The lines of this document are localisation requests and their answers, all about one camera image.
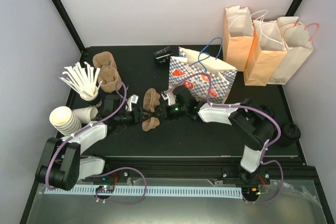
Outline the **brown pulp cup carrier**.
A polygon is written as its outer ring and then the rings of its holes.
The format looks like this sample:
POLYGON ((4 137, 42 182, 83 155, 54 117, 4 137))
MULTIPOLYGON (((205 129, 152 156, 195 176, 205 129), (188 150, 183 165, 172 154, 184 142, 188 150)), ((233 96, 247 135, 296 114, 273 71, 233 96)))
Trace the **brown pulp cup carrier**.
MULTIPOLYGON (((156 107, 160 105, 160 95, 154 88, 150 88, 144 95, 143 108, 147 111, 154 112, 156 107)), ((160 121, 156 117, 150 117, 142 122, 142 130, 147 132, 160 125, 160 121)))

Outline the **black coffee cup stack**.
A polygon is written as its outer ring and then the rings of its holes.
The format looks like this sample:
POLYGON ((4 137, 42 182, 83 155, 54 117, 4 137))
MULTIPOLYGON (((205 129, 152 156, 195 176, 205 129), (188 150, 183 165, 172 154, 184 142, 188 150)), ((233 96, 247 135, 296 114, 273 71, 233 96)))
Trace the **black coffee cup stack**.
POLYGON ((281 127, 281 137, 277 141, 280 147, 288 147, 297 143, 301 138, 301 131, 294 123, 285 123, 281 127))

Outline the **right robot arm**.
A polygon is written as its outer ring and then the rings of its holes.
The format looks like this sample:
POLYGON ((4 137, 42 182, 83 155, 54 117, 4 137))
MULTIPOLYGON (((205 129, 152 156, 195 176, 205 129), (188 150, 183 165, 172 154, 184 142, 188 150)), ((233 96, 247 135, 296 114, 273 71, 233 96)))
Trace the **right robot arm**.
POLYGON ((223 123, 233 126, 242 136, 244 146, 238 176, 250 184, 258 177, 268 147, 281 137, 279 124, 251 99, 236 104, 215 104, 197 101, 189 89, 178 86, 172 92, 158 94, 149 89, 143 99, 148 114, 144 130, 154 129, 162 119, 174 119, 187 115, 205 123, 223 123))

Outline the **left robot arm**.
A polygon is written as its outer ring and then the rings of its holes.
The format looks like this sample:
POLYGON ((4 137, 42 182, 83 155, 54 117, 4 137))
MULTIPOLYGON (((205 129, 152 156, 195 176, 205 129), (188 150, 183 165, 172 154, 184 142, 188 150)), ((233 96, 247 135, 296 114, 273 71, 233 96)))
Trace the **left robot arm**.
POLYGON ((81 154, 108 135, 111 125, 133 125, 145 120, 149 110, 132 108, 137 102, 137 96, 122 99, 111 114, 104 111, 105 118, 91 121, 70 136, 62 138, 51 137, 46 141, 37 170, 35 181, 45 184, 49 189, 70 190, 77 181, 96 176, 100 181, 108 181, 113 174, 111 166, 99 157, 81 158, 81 154))

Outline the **blue checkered paper bag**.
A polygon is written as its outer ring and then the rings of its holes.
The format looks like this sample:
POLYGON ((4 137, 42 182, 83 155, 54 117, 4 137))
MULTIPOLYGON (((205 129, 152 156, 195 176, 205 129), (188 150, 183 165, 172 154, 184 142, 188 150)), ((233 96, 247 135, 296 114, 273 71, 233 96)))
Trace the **blue checkered paper bag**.
POLYGON ((179 47, 178 56, 170 58, 169 88, 184 85, 199 101, 209 99, 223 104, 231 91, 238 70, 211 56, 204 47, 201 51, 179 47))

